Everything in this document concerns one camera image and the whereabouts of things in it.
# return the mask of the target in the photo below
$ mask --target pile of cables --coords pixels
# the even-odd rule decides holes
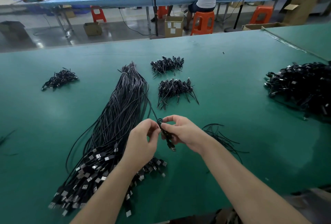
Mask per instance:
[[[248,154],[249,152],[243,152],[243,151],[238,151],[238,150],[234,149],[234,143],[235,144],[240,144],[240,143],[229,140],[223,134],[221,134],[221,132],[218,130],[218,128],[220,126],[224,126],[224,125],[220,125],[220,124],[217,124],[217,123],[212,123],[212,124],[208,124],[208,125],[204,126],[202,128],[202,130],[205,133],[207,133],[209,136],[212,136],[219,143],[221,143],[230,153],[233,153],[233,154],[237,155],[240,162],[243,163],[238,153]]]
[[[265,83],[269,96],[281,96],[277,102],[289,108],[303,111],[304,119],[311,113],[322,117],[331,115],[331,66],[323,63],[307,63],[281,69],[278,73],[266,74]]]
[[[66,160],[68,178],[58,188],[50,209],[62,208],[63,216],[85,206],[89,198],[98,190],[102,182],[121,160],[130,131],[142,121],[149,102],[148,84],[137,72],[132,62],[122,67],[121,77],[115,90],[96,122],[92,124],[74,143]],[[68,161],[78,140],[93,128],[87,140],[82,158],[69,172]],[[163,168],[167,165],[162,159],[154,157],[133,178],[123,205],[126,216],[132,214],[130,197],[133,187],[144,179],[147,173],[157,171],[165,176]]]
[[[172,55],[172,59],[162,56],[161,60],[158,60],[157,62],[151,62],[152,70],[154,71],[153,74],[156,73],[154,77],[156,77],[158,74],[165,74],[167,71],[173,71],[173,74],[176,75],[175,70],[178,69],[182,71],[180,68],[183,67],[183,64],[184,58],[175,58],[174,55]]]
[[[71,72],[71,69],[67,69],[63,67],[63,70],[60,72],[54,72],[54,76],[51,77],[45,84],[42,86],[41,90],[45,90],[47,87],[49,88],[57,88],[64,84],[67,84],[73,80],[77,80],[78,77],[74,72]]]
[[[193,86],[191,86],[190,78],[187,79],[187,82],[182,82],[181,80],[175,80],[173,78],[171,80],[161,81],[159,85],[159,101],[157,108],[159,108],[162,103],[163,105],[160,109],[164,108],[165,110],[165,106],[168,105],[168,99],[172,97],[178,97],[178,104],[180,98],[179,95],[182,93],[185,93],[188,102],[190,102],[190,100],[188,99],[187,95],[191,95],[199,104],[199,101],[197,100],[195,93],[193,92]]]

